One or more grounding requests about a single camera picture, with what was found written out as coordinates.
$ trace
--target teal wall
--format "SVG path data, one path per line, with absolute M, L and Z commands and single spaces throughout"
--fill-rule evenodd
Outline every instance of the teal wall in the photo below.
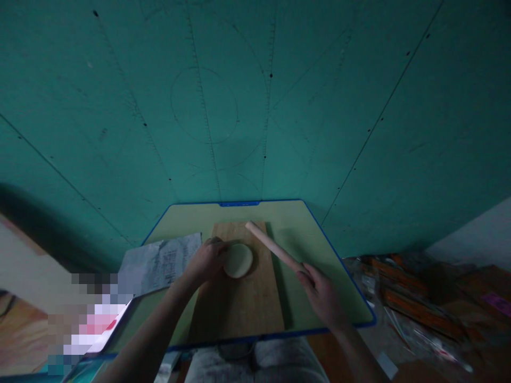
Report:
M 183 202 L 302 198 L 341 256 L 425 248 L 511 195 L 510 15 L 2 2 L 0 182 L 111 270 Z

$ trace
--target wooden cutting board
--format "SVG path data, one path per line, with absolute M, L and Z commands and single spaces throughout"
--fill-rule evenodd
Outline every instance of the wooden cutting board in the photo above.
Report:
M 213 226 L 212 237 L 247 245 L 254 260 L 241 279 L 232 279 L 222 270 L 201 286 L 188 334 L 190 344 L 284 331 L 271 252 L 245 228 L 245 223 Z M 264 222 L 255 224 L 266 232 Z

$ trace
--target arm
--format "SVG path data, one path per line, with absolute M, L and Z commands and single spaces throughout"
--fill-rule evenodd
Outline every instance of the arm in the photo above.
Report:
M 310 276 L 301 271 L 296 275 L 312 308 L 339 342 L 355 381 L 388 382 L 387 375 L 348 320 L 332 281 L 311 265 L 304 263 L 303 266 Z
M 195 291 L 222 268 L 227 246 L 217 237 L 204 242 L 98 382 L 154 380 L 183 310 Z

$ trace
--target hand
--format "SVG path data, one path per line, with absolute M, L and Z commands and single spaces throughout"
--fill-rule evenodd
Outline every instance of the hand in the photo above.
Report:
M 310 276 L 301 271 L 298 271 L 296 276 L 305 289 L 312 308 L 332 332 L 340 330 L 349 322 L 332 281 L 310 264 L 304 263 L 303 267 Z
M 184 275 L 202 285 L 211 279 L 223 266 L 227 258 L 229 242 L 224 242 L 218 237 L 206 239 L 202 246 L 192 257 Z

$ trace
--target table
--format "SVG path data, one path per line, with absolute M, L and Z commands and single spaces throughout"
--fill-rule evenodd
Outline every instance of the table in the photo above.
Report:
M 171 205 L 151 230 L 143 244 L 162 239 L 202 233 L 202 240 L 210 237 L 216 222 L 265 221 L 268 235 L 292 254 L 299 262 L 315 265 L 328 275 L 341 294 L 343 306 L 355 327 L 368 327 L 376 317 L 346 271 L 341 259 L 331 246 L 318 222 L 300 199 L 285 201 L 257 201 L 238 203 L 203 203 Z M 275 278 L 286 330 L 261 337 L 238 338 L 222 343 L 253 342 L 255 340 L 317 334 L 328 331 L 312 310 L 296 275 L 273 256 Z M 135 334 L 152 312 L 166 290 L 137 298 L 125 322 L 120 324 L 105 352 L 117 354 Z M 169 344 L 169 349 L 188 349 L 202 345 L 187 344 L 197 293 L 185 308 Z

